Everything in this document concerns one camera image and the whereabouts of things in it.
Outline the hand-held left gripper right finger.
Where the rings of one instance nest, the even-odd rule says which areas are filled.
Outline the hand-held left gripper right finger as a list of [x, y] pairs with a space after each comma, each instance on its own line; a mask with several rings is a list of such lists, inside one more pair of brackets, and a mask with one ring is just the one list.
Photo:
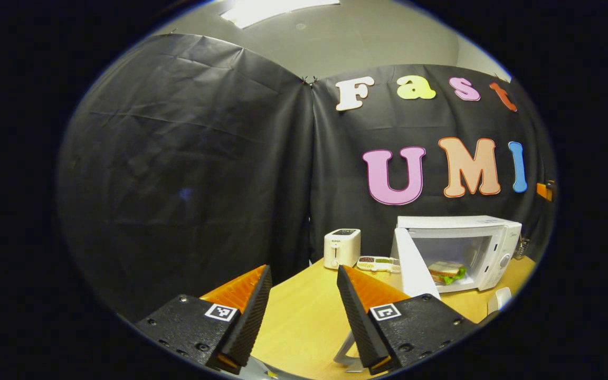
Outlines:
[[418, 365], [479, 327], [433, 293], [408, 296], [347, 265], [336, 285], [359, 360], [372, 375]]

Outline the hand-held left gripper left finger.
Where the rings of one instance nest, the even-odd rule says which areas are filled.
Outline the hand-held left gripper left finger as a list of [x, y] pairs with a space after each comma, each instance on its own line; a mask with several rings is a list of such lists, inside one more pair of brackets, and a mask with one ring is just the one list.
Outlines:
[[272, 270], [261, 265], [203, 296], [174, 296], [136, 326], [194, 365], [238, 375], [255, 346], [271, 289]]

